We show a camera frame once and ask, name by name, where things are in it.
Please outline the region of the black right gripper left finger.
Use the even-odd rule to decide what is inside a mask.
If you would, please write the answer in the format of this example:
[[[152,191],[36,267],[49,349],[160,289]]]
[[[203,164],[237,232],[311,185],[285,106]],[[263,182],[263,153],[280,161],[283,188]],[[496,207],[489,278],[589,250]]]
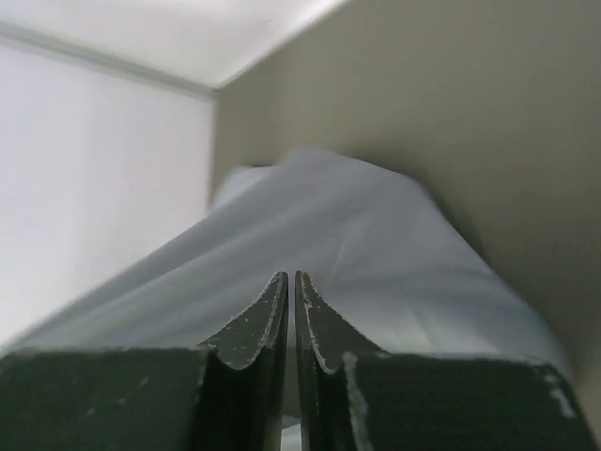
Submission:
[[[5,450],[276,450],[288,277],[188,348],[26,349],[1,361]]]

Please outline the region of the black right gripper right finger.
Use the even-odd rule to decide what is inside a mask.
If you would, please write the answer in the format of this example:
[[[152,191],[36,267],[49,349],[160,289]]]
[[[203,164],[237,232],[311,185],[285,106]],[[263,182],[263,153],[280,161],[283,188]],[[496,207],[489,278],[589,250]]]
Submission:
[[[305,450],[593,450],[551,365],[390,353],[295,275],[300,442]]]

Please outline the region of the grey fabric pillowcase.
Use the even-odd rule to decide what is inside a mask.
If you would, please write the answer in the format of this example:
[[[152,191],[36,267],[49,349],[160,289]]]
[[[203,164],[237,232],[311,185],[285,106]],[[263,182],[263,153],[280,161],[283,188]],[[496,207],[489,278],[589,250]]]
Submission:
[[[295,275],[390,353],[567,363],[552,333],[414,180],[306,151],[19,339],[26,349],[188,348],[288,277],[282,439],[301,446]]]

